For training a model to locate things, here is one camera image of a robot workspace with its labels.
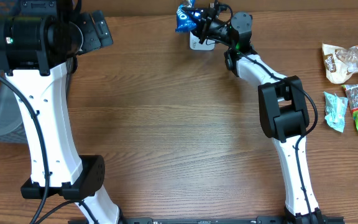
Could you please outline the blue Oreo cookie pack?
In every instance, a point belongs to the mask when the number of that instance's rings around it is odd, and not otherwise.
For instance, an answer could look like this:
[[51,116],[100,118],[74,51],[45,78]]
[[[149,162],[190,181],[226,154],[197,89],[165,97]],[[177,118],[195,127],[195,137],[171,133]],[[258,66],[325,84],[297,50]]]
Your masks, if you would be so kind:
[[197,28],[201,19],[201,9],[195,8],[195,0],[184,0],[177,9],[177,28],[175,32],[186,33]]

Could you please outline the beige paper pouch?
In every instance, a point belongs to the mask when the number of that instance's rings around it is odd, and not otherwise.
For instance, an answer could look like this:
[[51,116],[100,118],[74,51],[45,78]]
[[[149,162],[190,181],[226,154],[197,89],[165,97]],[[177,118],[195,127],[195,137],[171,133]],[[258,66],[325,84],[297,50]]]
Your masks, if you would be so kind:
[[335,45],[323,44],[323,64],[326,78],[333,84],[343,84],[358,73],[358,45],[348,49]]

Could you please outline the teal snack packet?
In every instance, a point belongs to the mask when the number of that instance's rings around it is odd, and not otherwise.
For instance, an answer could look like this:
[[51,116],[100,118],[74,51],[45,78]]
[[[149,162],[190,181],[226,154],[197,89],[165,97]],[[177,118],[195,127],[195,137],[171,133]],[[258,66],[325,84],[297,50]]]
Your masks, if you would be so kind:
[[345,117],[348,105],[348,99],[346,97],[340,97],[337,95],[324,92],[325,97],[325,120],[329,127],[334,130],[343,133],[346,125]]

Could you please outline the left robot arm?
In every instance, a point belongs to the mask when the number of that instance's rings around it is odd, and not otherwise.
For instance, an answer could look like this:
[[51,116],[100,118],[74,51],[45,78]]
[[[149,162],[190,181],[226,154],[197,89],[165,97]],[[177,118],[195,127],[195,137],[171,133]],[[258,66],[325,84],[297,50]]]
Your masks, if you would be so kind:
[[41,203],[59,195],[78,206],[85,223],[124,217],[104,187],[103,157],[76,150],[67,80],[79,55],[112,43],[103,13],[83,12],[80,1],[18,1],[12,14],[0,16],[1,81],[17,99],[31,158],[21,194]]

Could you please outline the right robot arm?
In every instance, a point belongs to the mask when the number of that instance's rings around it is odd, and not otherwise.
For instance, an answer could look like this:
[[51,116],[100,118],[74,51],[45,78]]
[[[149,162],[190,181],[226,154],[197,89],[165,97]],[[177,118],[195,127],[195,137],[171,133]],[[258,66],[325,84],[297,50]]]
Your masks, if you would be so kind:
[[257,88],[260,125],[277,150],[285,183],[284,222],[324,223],[306,159],[306,135],[316,126],[307,108],[313,100],[299,77],[286,77],[263,62],[251,43],[250,14],[232,13],[229,20],[219,20],[219,14],[229,8],[215,1],[210,7],[185,6],[183,12],[195,23],[191,32],[200,43],[212,40],[227,46],[227,69]]

